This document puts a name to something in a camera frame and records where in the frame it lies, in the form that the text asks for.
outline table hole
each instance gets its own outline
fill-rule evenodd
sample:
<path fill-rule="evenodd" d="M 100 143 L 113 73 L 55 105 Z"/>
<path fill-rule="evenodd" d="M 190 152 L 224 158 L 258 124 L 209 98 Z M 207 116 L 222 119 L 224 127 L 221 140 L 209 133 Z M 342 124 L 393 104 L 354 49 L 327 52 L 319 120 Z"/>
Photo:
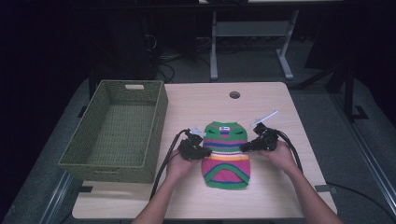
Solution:
<path fill-rule="evenodd" d="M 230 97 L 233 99 L 238 99 L 240 96 L 241 96 L 241 94 L 237 91 L 230 92 Z"/>

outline hand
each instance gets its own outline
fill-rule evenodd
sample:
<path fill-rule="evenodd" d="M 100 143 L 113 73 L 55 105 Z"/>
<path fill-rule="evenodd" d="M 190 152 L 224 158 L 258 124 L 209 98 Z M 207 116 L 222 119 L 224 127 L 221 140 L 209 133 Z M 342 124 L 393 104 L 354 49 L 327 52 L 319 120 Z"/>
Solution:
<path fill-rule="evenodd" d="M 178 150 L 174 150 L 171 154 L 170 161 L 166 165 L 166 180 L 172 180 L 177 182 L 181 178 L 185 177 L 192 166 L 198 161 L 186 161 L 184 160 Z"/>
<path fill-rule="evenodd" d="M 283 170 L 286 174 L 294 168 L 298 168 L 294 158 L 291 154 L 290 147 L 288 144 L 282 141 L 276 142 L 276 149 L 274 151 L 269 150 L 257 150 L 260 155 L 268 158 L 268 160 L 278 169 Z"/>

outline cable on floor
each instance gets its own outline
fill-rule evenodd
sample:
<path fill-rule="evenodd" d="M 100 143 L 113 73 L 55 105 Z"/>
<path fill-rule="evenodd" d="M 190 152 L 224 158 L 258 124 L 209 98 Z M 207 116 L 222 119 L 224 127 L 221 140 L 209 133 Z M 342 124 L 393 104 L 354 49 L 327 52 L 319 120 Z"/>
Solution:
<path fill-rule="evenodd" d="M 372 197 L 370 197 L 370 196 L 368 196 L 366 194 L 363 194 L 363 193 L 361 193 L 361 192 L 359 192 L 359 191 L 357 191 L 355 189 L 351 189 L 351 188 L 348 188 L 348 187 L 345 187 L 345 186 L 342 186 L 342 185 L 339 185 L 339 184 L 335 184 L 335 183 L 330 182 L 330 181 L 326 181 L 326 184 L 327 185 L 331 185 L 331 186 L 335 186 L 335 187 L 340 188 L 340 189 L 346 189 L 346 190 L 348 190 L 350 192 L 356 193 L 356 194 L 360 195 L 361 197 L 371 201 L 376 206 L 378 206 L 380 209 L 382 209 L 382 211 L 384 211 L 390 217 L 390 219 L 393 221 L 393 223 L 396 224 L 396 217 L 390 211 L 388 211 L 388 209 L 386 207 L 384 207 L 382 204 L 380 204 L 379 202 L 374 200 Z"/>

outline white clip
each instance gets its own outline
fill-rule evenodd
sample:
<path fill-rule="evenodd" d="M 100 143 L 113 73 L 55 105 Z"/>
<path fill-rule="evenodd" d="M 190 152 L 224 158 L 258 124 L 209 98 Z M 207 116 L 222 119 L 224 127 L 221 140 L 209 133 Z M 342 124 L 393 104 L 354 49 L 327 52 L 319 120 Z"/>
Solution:
<path fill-rule="evenodd" d="M 190 133 L 192 133 L 192 134 L 197 134 L 197 135 L 200 135 L 200 136 L 202 136 L 202 137 L 205 137 L 205 136 L 206 136 L 206 133 L 204 133 L 204 132 L 202 132 L 201 130 L 199 130 L 199 129 L 197 128 L 197 126 L 194 126 L 192 129 L 190 129 Z"/>
<path fill-rule="evenodd" d="M 274 112 L 272 112 L 271 114 L 264 116 L 260 119 L 256 119 L 254 122 L 250 123 L 250 127 L 253 127 L 254 125 L 257 125 L 258 123 L 261 123 L 261 122 L 265 121 L 266 119 L 271 118 L 276 113 L 277 113 L 277 110 L 274 110 Z"/>

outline forearm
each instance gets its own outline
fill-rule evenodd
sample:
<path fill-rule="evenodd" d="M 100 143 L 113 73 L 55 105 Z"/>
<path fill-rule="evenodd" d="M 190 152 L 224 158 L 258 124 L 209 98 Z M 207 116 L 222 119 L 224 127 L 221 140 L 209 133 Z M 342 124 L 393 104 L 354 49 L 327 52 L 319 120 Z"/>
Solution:
<path fill-rule="evenodd" d="M 315 192 L 298 168 L 285 173 L 293 183 L 307 223 L 342 223 L 341 219 Z"/>
<path fill-rule="evenodd" d="M 163 223 L 176 181 L 164 180 L 152 199 L 140 214 L 134 219 L 133 224 Z"/>

